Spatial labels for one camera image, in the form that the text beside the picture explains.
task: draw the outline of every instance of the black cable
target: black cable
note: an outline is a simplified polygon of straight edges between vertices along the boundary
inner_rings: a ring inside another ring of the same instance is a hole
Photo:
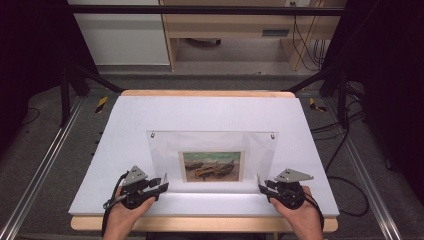
[[[299,31],[299,29],[297,28],[296,15],[294,15],[294,16],[293,16],[293,18],[294,18],[294,23],[293,23],[293,32],[292,32],[293,37],[292,37],[292,40],[293,40],[293,47],[294,47],[294,50],[295,50],[295,51],[296,51],[296,53],[299,55],[300,61],[302,62],[303,66],[304,66],[306,69],[308,69],[309,71],[318,71],[319,69],[311,69],[311,68],[307,67],[307,66],[306,66],[306,64],[305,64],[305,62],[303,61],[303,57],[302,57],[302,55],[300,54],[299,50],[297,50],[296,43],[295,43],[295,41],[294,41],[294,33],[296,32],[296,30],[297,30],[297,31]],[[302,37],[302,35],[300,34],[300,32],[298,32],[298,34],[299,34],[300,38],[302,39],[303,44],[305,45],[305,48],[306,48],[306,51],[307,51],[307,52],[308,52],[308,54],[309,54],[309,57],[311,57],[311,54],[309,53],[308,48],[306,47],[306,43],[303,41],[303,37]]]
[[[26,123],[22,123],[21,127],[34,122],[40,116],[40,110],[38,110],[37,108],[28,108],[28,110],[35,110],[37,112],[37,116],[35,116],[33,119],[31,119],[31,121],[28,121]]]
[[[347,110],[349,110],[349,107],[350,107],[352,104],[355,104],[355,103],[361,103],[361,101],[357,100],[357,101],[350,102],[350,103],[347,105],[346,109],[347,109]],[[354,114],[352,114],[351,116],[349,116],[349,117],[348,117],[348,119],[349,119],[349,120],[351,120],[351,119],[353,119],[353,118],[355,118],[355,117],[357,117],[357,116],[360,116],[361,114],[363,114],[363,111],[362,111],[362,110],[361,110],[361,111],[358,111],[358,112],[356,112],[356,113],[354,113]],[[334,128],[334,127],[335,127],[335,126],[337,126],[337,125],[339,125],[339,122],[332,123],[332,124],[329,124],[329,125],[327,125],[327,126],[324,126],[324,127],[318,128],[318,130],[326,129],[326,128],[328,128],[328,126],[330,126],[330,127]],[[336,158],[336,156],[337,156],[338,152],[340,151],[341,147],[343,146],[343,143],[346,141],[347,136],[348,136],[348,134],[349,134],[349,130],[350,130],[350,128],[349,128],[349,125],[348,125],[348,127],[347,127],[347,129],[346,129],[346,132],[345,132],[345,134],[344,134],[344,136],[343,136],[342,141],[340,142],[340,144],[339,144],[339,146],[337,147],[336,151],[333,153],[333,155],[332,155],[332,157],[331,157],[331,159],[330,159],[329,163],[328,163],[328,164],[327,164],[327,166],[325,167],[325,173],[326,173],[326,174],[328,173],[328,170],[329,170],[329,168],[330,168],[331,164],[334,162],[334,159]],[[368,212],[368,210],[369,210],[369,207],[370,207],[370,203],[369,203],[369,200],[368,200],[367,195],[365,194],[365,192],[364,192],[364,191],[363,191],[360,187],[358,187],[357,185],[355,185],[353,182],[351,182],[351,181],[349,181],[349,180],[347,180],[347,179],[341,178],[341,177],[335,177],[335,176],[328,176],[328,175],[327,175],[327,178],[328,178],[328,179],[336,179],[336,180],[340,180],[340,181],[343,181],[343,182],[346,182],[346,183],[350,184],[350,185],[351,185],[351,186],[353,186],[355,189],[357,189],[357,190],[361,193],[361,195],[364,197],[364,199],[365,199],[365,209],[364,209],[362,212],[360,212],[360,213],[351,213],[351,212],[345,211],[345,210],[343,210],[343,209],[339,209],[339,211],[340,211],[340,212],[342,212],[342,213],[344,213],[344,214],[346,214],[346,215],[352,216],[352,217],[362,217],[362,216],[364,216],[365,214],[367,214],[367,212]]]
[[[343,209],[339,209],[340,212],[342,212],[342,213],[344,213],[346,215],[352,216],[352,217],[362,217],[362,216],[365,216],[365,214],[367,214],[367,212],[368,212],[368,210],[370,208],[370,203],[368,201],[367,195],[365,194],[365,192],[361,188],[359,188],[353,182],[351,182],[351,181],[349,181],[347,179],[341,178],[341,177],[327,176],[327,178],[328,179],[340,180],[340,181],[343,181],[345,183],[350,184],[352,187],[356,188],[361,193],[361,195],[364,197],[364,199],[365,199],[365,209],[362,212],[360,212],[360,213],[351,213],[351,212],[347,212],[347,211],[345,211]]]
[[[345,133],[346,133],[346,132],[339,133],[339,134],[336,134],[336,135],[334,135],[334,136],[326,137],[326,138],[314,138],[314,141],[322,141],[322,140],[330,140],[330,139],[334,139],[334,138],[336,138],[336,137],[338,137],[338,136],[341,136],[341,135],[343,135],[343,134],[345,134]]]
[[[325,167],[325,173],[328,172],[328,169],[330,168],[331,164],[334,162],[334,159],[336,159],[337,153],[339,153],[340,149],[342,148],[343,143],[346,141],[348,134],[349,134],[349,128],[346,129],[346,134],[343,136],[342,141],[340,142],[339,146],[337,147],[336,151],[333,153],[333,156],[331,156],[330,161]]]
[[[112,203],[114,201],[115,195],[116,195],[116,191],[118,190],[119,184],[127,176],[128,176],[128,172],[126,172],[125,174],[122,174],[122,176],[119,177],[119,180],[116,183],[115,188],[113,189],[112,197],[108,200],[109,203]],[[109,214],[110,214],[110,211],[111,210],[112,210],[112,207],[106,208],[105,214],[103,215],[103,221],[102,221],[102,237],[105,235],[106,227],[107,227],[107,220],[109,219]]]
[[[319,208],[317,201],[310,194],[308,193],[304,193],[304,194],[305,194],[305,201],[310,203],[315,208],[315,210],[317,210],[319,221],[321,223],[321,230],[324,230],[324,215],[322,215],[321,209]]]

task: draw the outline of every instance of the wire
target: wire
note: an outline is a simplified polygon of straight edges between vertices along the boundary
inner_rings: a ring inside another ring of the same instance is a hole
[[[345,134],[346,132],[343,133],[339,133],[337,135],[331,136],[331,137],[326,137],[326,138],[314,138],[314,141],[322,141],[322,140],[330,140],[330,139],[335,139],[338,136],[341,136],[343,134]]]
[[[360,100],[355,100],[355,101],[350,102],[347,105],[347,107],[346,107],[346,111],[349,111],[349,108],[352,106],[352,104],[355,104],[355,103],[361,103],[361,101]],[[354,121],[356,117],[362,116],[362,114],[363,114],[363,111],[361,110],[361,111],[358,111],[358,112],[352,114],[351,116],[348,116],[349,122],[350,121]],[[311,132],[312,133],[318,133],[318,132],[322,132],[322,131],[328,131],[328,130],[331,130],[331,129],[337,127],[339,124],[340,124],[340,122],[332,123],[332,124],[329,124],[329,125],[324,126],[324,127],[312,129]],[[350,130],[350,128],[349,128],[349,125],[348,125],[348,127],[347,127],[347,129],[346,129],[346,131],[344,133],[340,133],[340,134],[337,135],[337,136],[340,136],[340,135],[343,135],[344,134],[342,141],[340,142],[339,146],[337,147],[336,151],[333,153],[333,155],[330,158],[330,161],[328,162],[327,166],[325,167],[325,173],[326,174],[328,173],[328,170],[330,169],[331,164],[334,162],[334,160],[335,160],[338,152],[342,148],[343,143],[346,141],[347,136],[349,135],[349,130]],[[362,216],[364,216],[365,214],[368,213],[369,208],[370,208],[370,203],[369,203],[369,200],[368,200],[367,195],[365,194],[365,192],[359,186],[357,186],[356,184],[354,184],[353,182],[351,182],[351,181],[349,181],[349,180],[347,180],[345,178],[336,177],[336,176],[328,176],[328,175],[327,175],[327,178],[328,179],[336,179],[336,180],[339,180],[339,181],[343,181],[345,183],[348,183],[349,185],[351,185],[352,187],[354,187],[355,189],[357,189],[361,193],[361,195],[363,196],[363,198],[365,199],[365,209],[362,212],[360,212],[360,213],[352,213],[352,212],[345,211],[343,209],[339,209],[340,212],[342,212],[342,213],[344,213],[344,214],[346,214],[348,216],[351,216],[351,217],[362,217]]]
[[[330,161],[328,162],[327,166],[325,167],[325,173],[328,172],[328,169],[330,168],[331,164],[334,162],[334,159],[336,159],[336,156],[339,153],[340,149],[342,148],[343,143],[346,141],[348,134],[349,134],[349,128],[346,129],[346,133],[343,136],[342,141],[340,142],[339,146],[337,147],[336,151],[333,153],[333,156],[331,156]]]
[[[322,1],[323,1],[323,0],[320,0],[320,1],[319,1],[319,3],[318,3],[318,7],[319,7],[319,6],[321,6]],[[311,34],[312,27],[313,27],[313,24],[314,24],[314,22],[315,22],[316,17],[317,17],[317,16],[314,16],[314,17],[312,18],[312,23],[311,23],[311,25],[309,26],[309,30],[308,30],[308,34],[307,34],[307,36],[309,36],[309,34]],[[293,15],[293,20],[294,20],[294,21],[293,21],[293,32],[292,32],[292,35],[293,35],[293,37],[292,37],[292,40],[293,40],[293,47],[294,47],[295,51],[297,52],[297,54],[299,55],[299,58],[300,58],[300,60],[301,60],[301,62],[302,62],[302,64],[303,64],[303,66],[304,66],[306,69],[310,70],[310,71],[319,71],[319,70],[321,70],[322,62],[323,62],[323,59],[324,59],[324,49],[325,49],[325,44],[323,44],[323,43],[325,43],[325,42],[322,42],[322,44],[321,44],[321,52],[320,52],[320,58],[319,58],[320,60],[319,60],[319,61],[316,61],[316,60],[315,60],[315,58],[313,58],[313,57],[312,57],[312,55],[311,55],[311,53],[309,52],[309,47],[307,46],[306,41],[303,39],[302,34],[301,34],[301,33],[300,33],[300,31],[299,31],[299,28],[298,28],[298,25],[297,25],[296,15]],[[297,31],[297,33],[298,33],[298,35],[299,35],[299,37],[300,37],[300,39],[301,39],[301,41],[302,41],[302,43],[303,43],[304,49],[306,50],[306,52],[307,52],[307,53],[308,53],[308,55],[309,55],[309,58],[311,59],[312,63],[313,63],[315,66],[317,66],[317,67],[318,67],[318,69],[311,69],[311,68],[309,68],[309,67],[307,67],[307,66],[306,66],[306,64],[305,64],[305,62],[304,62],[304,60],[303,60],[303,57],[302,57],[302,55],[300,54],[299,50],[297,49],[297,47],[296,47],[296,43],[295,43],[295,41],[294,41],[294,35],[295,35],[295,32],[296,32],[296,31]]]
[[[356,188],[361,193],[361,195],[364,197],[364,199],[365,199],[365,209],[362,212],[360,212],[360,213],[351,213],[351,212],[345,211],[343,209],[339,209],[340,212],[342,212],[342,213],[344,213],[346,215],[352,216],[352,217],[362,217],[362,216],[365,216],[365,214],[367,214],[367,212],[368,212],[368,210],[370,208],[370,203],[369,203],[369,200],[368,200],[367,195],[365,194],[365,192],[360,187],[358,187],[356,184],[354,184],[353,182],[351,182],[351,181],[349,181],[349,180],[347,180],[345,178],[335,177],[335,176],[327,176],[327,178],[328,179],[336,179],[336,180],[339,180],[339,181],[343,181],[343,182],[345,182],[347,184],[350,184],[352,187]]]
[[[38,110],[37,108],[28,108],[28,110],[35,110],[37,112],[37,116],[35,116],[33,119],[31,119],[30,121],[28,121],[26,123],[22,123],[21,127],[34,122],[40,116],[40,110]]]
[[[303,66],[304,66],[306,69],[308,69],[308,70],[310,70],[310,71],[318,71],[319,69],[311,69],[311,68],[309,68],[308,66],[306,66],[305,61],[303,61],[303,57],[302,57],[302,55],[300,54],[299,50],[297,50],[296,43],[295,43],[295,41],[294,41],[294,33],[296,32],[296,30],[298,31],[298,34],[299,34],[300,38],[302,39],[303,45],[305,46],[305,49],[306,49],[306,51],[307,51],[307,53],[308,53],[309,57],[312,59],[311,54],[310,54],[310,53],[309,53],[309,51],[308,51],[308,47],[306,46],[306,42],[304,42],[303,37],[302,37],[302,35],[300,34],[299,29],[298,29],[298,27],[297,27],[296,15],[294,15],[294,16],[293,16],[293,18],[294,18],[294,23],[293,23],[293,32],[292,32],[293,37],[292,37],[292,40],[293,40],[293,47],[294,47],[294,50],[295,50],[295,51],[297,52],[297,54],[299,55],[300,61],[302,62]]]

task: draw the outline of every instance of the white board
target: white board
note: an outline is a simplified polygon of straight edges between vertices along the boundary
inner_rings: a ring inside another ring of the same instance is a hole
[[[298,99],[191,96],[119,97],[69,213],[103,214],[103,203],[110,197],[119,176],[133,165],[149,178],[163,177],[155,175],[146,137],[152,130],[278,133],[269,176],[260,176],[261,179],[272,180],[286,168],[310,174],[314,179],[301,184],[311,188],[323,215],[339,214]],[[147,215],[278,216],[259,191],[167,192],[161,194]]]

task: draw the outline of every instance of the landscape painting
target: landscape painting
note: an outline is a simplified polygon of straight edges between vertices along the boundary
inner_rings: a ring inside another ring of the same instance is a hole
[[[242,181],[244,153],[239,152],[180,152],[184,182]]]

